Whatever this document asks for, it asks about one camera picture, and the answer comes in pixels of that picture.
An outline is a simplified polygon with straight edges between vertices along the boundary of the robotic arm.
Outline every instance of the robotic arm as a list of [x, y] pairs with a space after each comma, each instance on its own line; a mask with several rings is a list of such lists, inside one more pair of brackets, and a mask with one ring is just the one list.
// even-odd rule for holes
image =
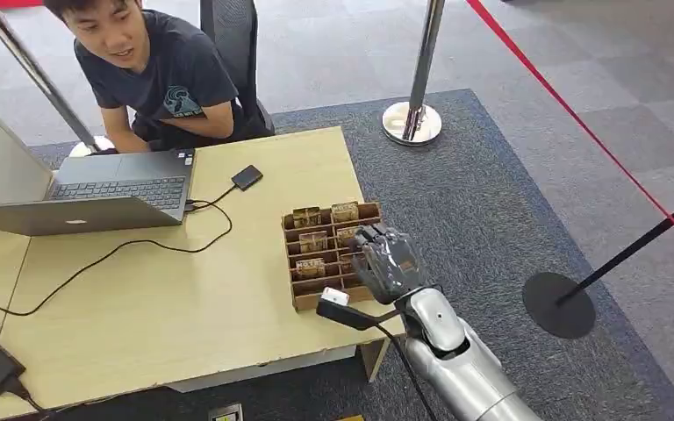
[[396, 310], [375, 318], [326, 292], [318, 314], [359, 330], [401, 315], [409, 361], [459, 421], [541, 421], [518, 397], [490, 348], [425, 281], [408, 235], [375, 224], [361, 227], [355, 242], [365, 254], [353, 259], [356, 273], [379, 303], [393, 303]]

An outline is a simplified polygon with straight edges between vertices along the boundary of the black chair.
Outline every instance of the black chair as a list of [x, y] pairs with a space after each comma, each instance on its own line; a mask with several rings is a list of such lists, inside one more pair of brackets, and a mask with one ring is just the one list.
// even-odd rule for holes
[[275, 134], [272, 118], [257, 98], [257, 10], [254, 0], [200, 0], [200, 28], [216, 45], [243, 111], [233, 138]]

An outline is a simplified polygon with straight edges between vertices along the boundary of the laptop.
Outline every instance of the laptop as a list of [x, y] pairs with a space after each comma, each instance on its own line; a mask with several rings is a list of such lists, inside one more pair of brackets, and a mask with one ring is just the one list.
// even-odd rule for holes
[[0, 231], [31, 237], [180, 225], [194, 150], [67, 158], [45, 200], [0, 204]]

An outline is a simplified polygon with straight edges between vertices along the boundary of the young man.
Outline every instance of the young man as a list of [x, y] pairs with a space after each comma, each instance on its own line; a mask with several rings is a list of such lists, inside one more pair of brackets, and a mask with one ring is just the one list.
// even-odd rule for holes
[[[76, 58], [119, 152], [206, 146], [232, 135], [238, 92], [205, 33], [142, 10], [141, 0], [44, 3], [76, 36]], [[133, 128], [127, 107], [136, 111]]]

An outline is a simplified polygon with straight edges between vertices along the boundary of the round black base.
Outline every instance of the round black base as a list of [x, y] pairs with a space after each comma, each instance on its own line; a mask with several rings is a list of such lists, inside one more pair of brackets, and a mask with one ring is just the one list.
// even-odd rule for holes
[[543, 272], [531, 276], [523, 287], [523, 304], [528, 316], [554, 336], [577, 339], [590, 333], [595, 325], [595, 307], [584, 291], [567, 303], [556, 300], [577, 286], [564, 275]]

